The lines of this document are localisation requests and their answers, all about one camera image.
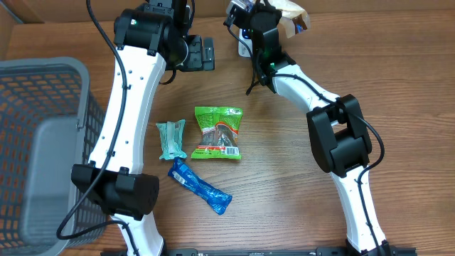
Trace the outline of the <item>beige brown nut snack bag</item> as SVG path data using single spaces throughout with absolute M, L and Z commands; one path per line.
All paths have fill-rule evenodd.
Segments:
M 279 23 L 283 25 L 287 38 L 310 29 L 310 17 L 298 4 L 290 0 L 269 0 L 269 3 L 282 12 Z

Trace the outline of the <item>green snack bag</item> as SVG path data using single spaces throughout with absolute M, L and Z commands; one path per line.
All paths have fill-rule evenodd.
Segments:
M 202 140 L 191 158 L 240 160 L 237 141 L 242 116 L 238 107 L 195 107 Z

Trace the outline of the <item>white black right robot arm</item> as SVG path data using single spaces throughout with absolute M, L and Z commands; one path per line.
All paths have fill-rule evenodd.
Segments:
M 364 120 L 353 95 L 335 95 L 306 76 L 282 50 L 277 25 L 281 11 L 268 1 L 247 8 L 245 30 L 252 39 L 252 66 L 261 85 L 287 98 L 306 114 L 311 152 L 338 191 L 352 255 L 391 255 L 378 223 L 369 185 L 376 167 L 369 155 L 374 128 Z

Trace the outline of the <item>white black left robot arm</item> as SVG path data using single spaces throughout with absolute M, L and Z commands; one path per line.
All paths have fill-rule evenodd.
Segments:
M 107 41 L 115 56 L 112 91 L 100 135 L 71 180 L 83 200 L 117 225 L 128 255 L 165 255 L 153 209 L 159 179 L 143 172 L 143 149 L 154 94 L 162 76 L 214 68 L 213 41 L 190 34 L 193 1 L 147 1 L 125 9 Z

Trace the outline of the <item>light teal snack packet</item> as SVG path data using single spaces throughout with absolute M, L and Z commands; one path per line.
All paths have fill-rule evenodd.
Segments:
M 187 154 L 183 150 L 183 130 L 186 121 L 156 123 L 159 130 L 161 150 L 160 160 L 185 159 Z

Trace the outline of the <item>blue snack packet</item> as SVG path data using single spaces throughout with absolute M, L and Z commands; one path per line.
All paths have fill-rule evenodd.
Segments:
M 232 196 L 201 179 L 181 158 L 175 158 L 168 176 L 201 197 L 218 215 L 225 213 Z

